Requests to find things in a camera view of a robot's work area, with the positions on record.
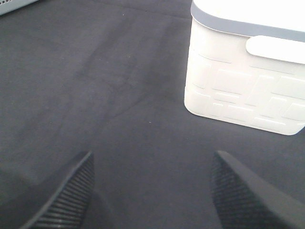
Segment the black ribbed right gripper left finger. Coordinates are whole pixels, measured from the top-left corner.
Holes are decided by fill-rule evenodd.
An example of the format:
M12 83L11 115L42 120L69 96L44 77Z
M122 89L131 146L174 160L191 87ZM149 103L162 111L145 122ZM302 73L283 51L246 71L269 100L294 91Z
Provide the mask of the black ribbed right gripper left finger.
M94 188L94 155L80 152L68 164L63 178L45 203L27 220L24 229L79 229Z

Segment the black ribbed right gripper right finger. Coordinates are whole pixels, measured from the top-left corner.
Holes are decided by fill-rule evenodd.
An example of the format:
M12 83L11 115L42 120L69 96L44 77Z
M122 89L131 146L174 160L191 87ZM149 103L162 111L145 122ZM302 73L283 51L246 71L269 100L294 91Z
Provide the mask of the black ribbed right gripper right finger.
M224 229L303 229L305 206L225 151L216 151L211 195Z

